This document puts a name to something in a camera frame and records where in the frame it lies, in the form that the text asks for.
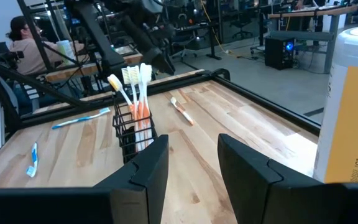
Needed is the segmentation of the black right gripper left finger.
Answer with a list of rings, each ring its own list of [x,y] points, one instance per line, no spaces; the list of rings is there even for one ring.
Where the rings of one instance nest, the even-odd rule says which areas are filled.
[[[164,134],[93,187],[0,189],[0,224],[160,224],[168,162]]]

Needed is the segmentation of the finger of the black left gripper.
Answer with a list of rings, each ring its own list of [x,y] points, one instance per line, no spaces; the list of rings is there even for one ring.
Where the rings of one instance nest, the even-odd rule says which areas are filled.
[[[152,47],[149,50],[149,59],[151,66],[160,70],[161,72],[173,75],[175,73],[175,67],[170,62],[169,58],[166,58],[164,52],[158,47]]]

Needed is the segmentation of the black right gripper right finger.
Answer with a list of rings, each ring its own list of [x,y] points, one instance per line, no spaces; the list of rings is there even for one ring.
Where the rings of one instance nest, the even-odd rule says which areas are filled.
[[[228,134],[218,159],[238,224],[358,224],[358,183],[324,184]]]

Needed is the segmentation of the blue and white toothbrush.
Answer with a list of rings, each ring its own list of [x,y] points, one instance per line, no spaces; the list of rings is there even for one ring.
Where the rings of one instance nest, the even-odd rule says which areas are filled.
[[[38,143],[34,142],[34,144],[32,146],[32,150],[31,150],[33,165],[29,166],[26,170],[26,174],[31,178],[33,178],[36,175],[37,167],[38,167],[38,163],[39,163],[37,149],[38,149]]]
[[[105,115],[105,114],[108,114],[110,112],[111,112],[111,110],[109,108],[103,108],[103,109],[99,110],[98,114],[95,114],[95,115],[92,115],[92,116],[84,116],[82,118],[77,118],[77,119],[73,119],[73,120],[70,120],[70,121],[65,121],[63,123],[60,123],[60,124],[52,126],[52,129],[58,129],[58,128],[62,128],[64,126],[67,126],[69,124],[79,123],[79,122],[82,122],[82,121],[87,121],[87,120],[91,120],[91,119],[94,119],[94,118],[98,118],[98,117],[100,117],[102,115]]]

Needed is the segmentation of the black wire toothbrush holder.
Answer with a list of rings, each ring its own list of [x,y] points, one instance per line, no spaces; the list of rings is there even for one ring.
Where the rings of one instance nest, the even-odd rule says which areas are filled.
[[[129,162],[138,153],[157,139],[152,113],[146,118],[135,119],[127,103],[121,98],[113,99],[114,115],[112,126],[115,129],[123,163]]]

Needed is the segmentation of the white canister with yellow label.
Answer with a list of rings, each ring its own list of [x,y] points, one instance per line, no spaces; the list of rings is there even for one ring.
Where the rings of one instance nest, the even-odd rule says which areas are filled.
[[[313,177],[358,182],[358,27],[336,38]]]

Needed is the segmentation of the grey office chair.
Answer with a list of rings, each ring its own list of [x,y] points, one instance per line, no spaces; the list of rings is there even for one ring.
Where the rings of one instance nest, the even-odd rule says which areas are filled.
[[[172,40],[172,48],[175,47],[181,48],[178,52],[171,55],[171,58],[177,58],[180,57],[180,60],[183,61],[184,57],[187,55],[187,53],[192,54],[194,57],[197,57],[196,50],[188,49],[187,46],[192,42],[196,40],[196,36],[191,35],[177,35]]]
[[[19,104],[17,101],[17,97],[15,95],[15,93],[13,92],[12,88],[1,78],[0,76],[0,82],[2,87],[5,89],[6,93],[9,96],[9,99],[14,107],[14,109],[16,110],[16,112],[19,112]]]

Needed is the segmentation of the black desk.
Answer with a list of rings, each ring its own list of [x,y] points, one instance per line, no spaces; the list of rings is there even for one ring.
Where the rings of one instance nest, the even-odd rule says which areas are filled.
[[[216,55],[216,51],[215,51],[215,48],[214,48],[215,47],[215,41],[216,41],[215,40],[215,35],[214,35],[214,28],[216,26],[217,26],[217,24],[204,23],[204,24],[196,24],[196,25],[192,25],[192,26],[185,26],[185,27],[181,27],[181,28],[175,28],[174,37],[177,36],[177,35],[188,35],[188,34],[191,35],[191,34],[193,34],[193,35],[196,36],[196,40],[191,42],[191,43],[193,43],[193,42],[199,41],[199,39],[200,39],[200,36],[198,35],[198,31],[201,30],[201,29],[207,29],[208,30],[207,33],[209,35],[210,53],[207,54],[206,56],[209,57],[209,58],[213,58],[215,60],[221,60],[222,58]],[[174,50],[175,48],[179,48],[179,47],[175,47],[174,49],[172,48],[172,40],[170,41],[171,49]]]

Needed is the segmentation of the black office chair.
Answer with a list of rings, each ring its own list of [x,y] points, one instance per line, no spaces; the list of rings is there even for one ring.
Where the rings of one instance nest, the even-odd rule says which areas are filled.
[[[249,17],[248,14],[246,14],[244,12],[239,13],[237,16],[237,19],[234,21],[231,21],[230,25],[229,25],[229,27],[236,27],[239,29],[238,32],[236,32],[235,34],[232,35],[232,38],[235,39],[238,35],[241,37],[241,39],[244,39],[244,37],[246,35],[249,35],[250,37],[252,37],[253,36],[252,32],[243,30],[243,28],[246,25],[249,25],[251,22],[252,22],[251,18]]]

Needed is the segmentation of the background wooden table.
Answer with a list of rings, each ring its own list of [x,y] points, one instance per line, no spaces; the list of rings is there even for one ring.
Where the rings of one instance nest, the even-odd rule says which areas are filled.
[[[142,57],[143,55],[140,53],[128,55],[124,57],[124,61],[127,64],[135,64],[135,63],[139,63],[142,60]],[[101,62],[86,63],[81,68],[74,67],[74,68],[68,68],[65,70],[48,73],[45,75],[45,79],[48,82],[62,82],[64,80],[69,79],[70,77],[73,78],[74,76],[77,75],[89,76],[99,72],[98,65],[99,67],[101,67]]]

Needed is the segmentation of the white background canister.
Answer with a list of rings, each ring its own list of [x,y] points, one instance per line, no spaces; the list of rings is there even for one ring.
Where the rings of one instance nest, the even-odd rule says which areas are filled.
[[[75,56],[71,43],[69,40],[61,40],[57,43],[58,51],[62,54],[62,59],[65,65],[73,65]]]

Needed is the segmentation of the black computer tower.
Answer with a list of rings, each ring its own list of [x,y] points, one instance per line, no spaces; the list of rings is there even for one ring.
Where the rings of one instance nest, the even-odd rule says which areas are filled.
[[[294,38],[268,37],[265,39],[265,65],[283,70],[293,67]]]

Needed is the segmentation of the black panel with white labels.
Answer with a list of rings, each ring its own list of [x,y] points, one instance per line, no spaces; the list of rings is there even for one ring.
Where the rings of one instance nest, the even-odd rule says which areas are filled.
[[[27,84],[21,84],[21,88],[25,95],[28,97],[28,99],[32,103],[32,109],[35,111],[40,108],[40,102],[39,99],[44,96],[44,94],[34,87],[27,85]]]

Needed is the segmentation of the person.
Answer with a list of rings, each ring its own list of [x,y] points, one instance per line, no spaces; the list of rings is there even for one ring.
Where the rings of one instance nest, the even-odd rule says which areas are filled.
[[[8,37],[12,40],[9,50],[11,52],[21,51],[24,54],[24,58],[20,60],[17,64],[17,71],[22,75],[28,75],[35,72],[41,72],[46,70],[45,63],[42,59],[42,56],[38,50],[37,44],[35,43],[34,37],[27,25],[24,16],[17,16],[11,20],[10,23],[11,31],[8,34]],[[58,51],[58,45],[53,42],[45,41],[45,43]],[[84,44],[79,43],[77,40],[74,42],[70,42],[71,48],[74,50],[75,45],[77,50],[82,50],[84,48]],[[52,65],[55,62],[62,62],[63,57],[55,52],[45,48],[45,52],[47,57]],[[18,103],[24,106],[32,106],[31,100],[29,100],[20,84],[15,84],[13,88],[13,92],[15,93]],[[39,98],[40,106],[48,106],[53,103],[56,103],[57,100],[45,94],[43,97]]]

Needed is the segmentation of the wooden top grey desk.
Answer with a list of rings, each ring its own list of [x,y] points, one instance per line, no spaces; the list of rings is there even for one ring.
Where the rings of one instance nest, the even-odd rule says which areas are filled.
[[[332,59],[334,55],[334,47],[336,44],[340,16],[343,14],[350,13],[358,14],[358,1],[356,1],[355,3],[352,2],[347,6],[329,6],[327,9],[323,10],[315,9],[314,11],[309,10],[269,14],[269,19],[277,20],[277,28],[272,28],[272,30],[270,31],[270,36],[327,42],[326,51],[323,52],[323,54],[326,55],[323,73],[329,73],[331,70]],[[331,16],[331,22],[329,23],[328,32],[288,31],[281,30],[280,28],[281,21],[283,20],[283,18],[286,17],[289,19],[293,19],[296,17],[315,17],[317,19],[319,16]]]

